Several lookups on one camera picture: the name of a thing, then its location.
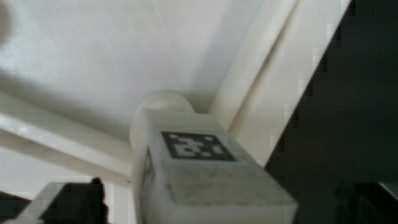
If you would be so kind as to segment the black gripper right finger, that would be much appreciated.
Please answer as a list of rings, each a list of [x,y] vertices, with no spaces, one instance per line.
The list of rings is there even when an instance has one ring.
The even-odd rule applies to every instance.
[[[398,182],[341,182],[334,224],[398,224]]]

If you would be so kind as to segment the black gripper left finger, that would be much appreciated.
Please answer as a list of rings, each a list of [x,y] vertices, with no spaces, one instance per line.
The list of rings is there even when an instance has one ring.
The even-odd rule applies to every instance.
[[[89,182],[51,182],[10,224],[108,224],[101,179],[94,177]]]

